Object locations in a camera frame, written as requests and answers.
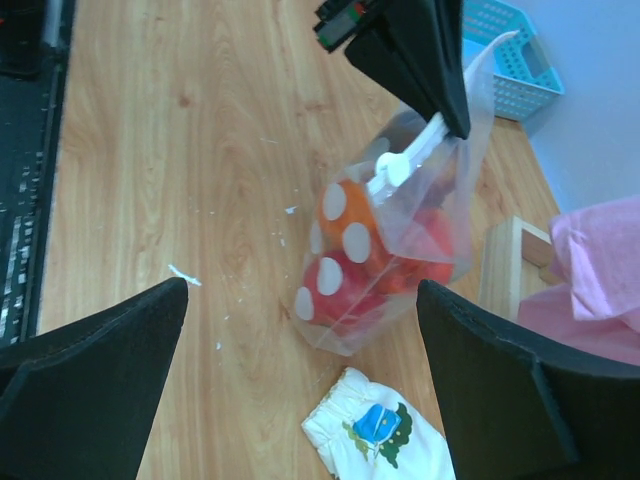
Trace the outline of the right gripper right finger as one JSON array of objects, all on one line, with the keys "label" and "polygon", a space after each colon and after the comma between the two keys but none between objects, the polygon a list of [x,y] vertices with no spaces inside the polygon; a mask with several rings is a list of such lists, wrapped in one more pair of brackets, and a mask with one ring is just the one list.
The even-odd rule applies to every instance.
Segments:
[{"label": "right gripper right finger", "polygon": [[636,479],[639,369],[424,280],[417,315],[459,479]]}]

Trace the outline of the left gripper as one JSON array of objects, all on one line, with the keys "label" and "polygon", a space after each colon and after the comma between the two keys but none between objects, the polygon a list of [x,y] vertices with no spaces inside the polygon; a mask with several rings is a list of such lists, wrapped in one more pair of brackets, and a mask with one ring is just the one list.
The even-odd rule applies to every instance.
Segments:
[{"label": "left gripper", "polygon": [[469,136],[461,1],[324,1],[315,15],[325,51],[355,35],[344,54],[356,69],[424,120],[439,113],[452,135]]}]

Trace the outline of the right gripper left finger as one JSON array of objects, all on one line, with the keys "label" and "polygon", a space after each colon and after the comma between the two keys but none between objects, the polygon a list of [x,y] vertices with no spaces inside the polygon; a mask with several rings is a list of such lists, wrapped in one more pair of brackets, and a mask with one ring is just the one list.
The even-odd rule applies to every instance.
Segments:
[{"label": "right gripper left finger", "polygon": [[187,305],[173,277],[2,348],[2,478],[135,478]]}]

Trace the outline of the clear zip top bag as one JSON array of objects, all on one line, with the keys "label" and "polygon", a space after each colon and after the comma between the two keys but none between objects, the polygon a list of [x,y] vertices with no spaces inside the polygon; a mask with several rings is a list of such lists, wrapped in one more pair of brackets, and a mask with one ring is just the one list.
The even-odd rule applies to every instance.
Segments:
[{"label": "clear zip top bag", "polygon": [[[494,123],[494,51],[509,39],[511,34],[503,33],[465,60],[471,120],[466,139],[452,135],[441,115],[426,121],[401,105],[361,154],[324,187],[344,179],[364,187],[390,258],[380,268],[362,264],[372,289],[386,299],[383,317],[363,332],[339,337],[300,320],[293,305],[295,326],[311,346],[352,355],[397,321],[415,300],[421,281],[445,285],[470,269],[470,209]],[[310,232],[298,289],[309,264],[326,253],[311,252]]]}]

